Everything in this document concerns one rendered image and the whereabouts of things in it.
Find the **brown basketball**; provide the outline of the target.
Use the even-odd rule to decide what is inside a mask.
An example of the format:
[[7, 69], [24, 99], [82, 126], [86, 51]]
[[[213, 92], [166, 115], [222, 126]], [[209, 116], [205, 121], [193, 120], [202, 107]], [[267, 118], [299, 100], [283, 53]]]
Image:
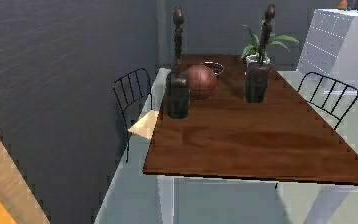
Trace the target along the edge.
[[193, 65], [187, 70], [191, 96], [196, 100], [211, 97], [217, 87], [217, 78], [207, 66]]

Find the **dark brown bowl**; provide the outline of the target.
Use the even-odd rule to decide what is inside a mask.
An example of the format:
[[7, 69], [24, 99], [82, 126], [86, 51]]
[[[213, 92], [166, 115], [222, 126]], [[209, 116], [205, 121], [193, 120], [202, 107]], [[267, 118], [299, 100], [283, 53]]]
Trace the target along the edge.
[[219, 77], [224, 71], [224, 66], [218, 62], [205, 61], [205, 62], [203, 62], [203, 65], [210, 68], [214, 72], [214, 75], [216, 77]]

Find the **dark brown wooden table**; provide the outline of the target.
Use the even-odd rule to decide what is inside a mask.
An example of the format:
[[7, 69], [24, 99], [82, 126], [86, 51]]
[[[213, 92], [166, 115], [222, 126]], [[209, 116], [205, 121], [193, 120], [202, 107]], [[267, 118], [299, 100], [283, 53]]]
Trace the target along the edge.
[[249, 104], [242, 62], [213, 59], [225, 68], [215, 94], [183, 120], [161, 114], [144, 173], [358, 186], [358, 155], [279, 73]]

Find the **green fern in white pot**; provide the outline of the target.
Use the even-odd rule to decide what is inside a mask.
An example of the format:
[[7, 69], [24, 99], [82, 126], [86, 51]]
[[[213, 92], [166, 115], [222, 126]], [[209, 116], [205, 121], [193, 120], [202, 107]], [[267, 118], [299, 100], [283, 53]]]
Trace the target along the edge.
[[[246, 64], [257, 62], [259, 57], [259, 49], [260, 49], [260, 38], [257, 34], [254, 34], [251, 29], [248, 29], [250, 43], [247, 44], [240, 58], [246, 60]], [[289, 48], [286, 46], [286, 42], [298, 43], [298, 40], [295, 37], [285, 35], [285, 34], [271, 34], [268, 41], [268, 46], [281, 46], [286, 50]]]

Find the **white chest of drawers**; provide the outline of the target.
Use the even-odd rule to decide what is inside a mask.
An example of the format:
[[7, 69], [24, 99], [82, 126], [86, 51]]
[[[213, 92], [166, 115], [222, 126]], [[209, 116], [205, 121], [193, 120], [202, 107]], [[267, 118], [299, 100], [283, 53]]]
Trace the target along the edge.
[[297, 70], [358, 88], [358, 12], [315, 9]]

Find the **light wooden door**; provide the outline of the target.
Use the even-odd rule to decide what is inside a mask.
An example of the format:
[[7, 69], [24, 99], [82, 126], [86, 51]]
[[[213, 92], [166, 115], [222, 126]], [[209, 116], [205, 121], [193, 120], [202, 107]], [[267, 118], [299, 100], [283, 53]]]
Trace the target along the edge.
[[1, 140], [0, 202], [16, 224], [50, 224]]

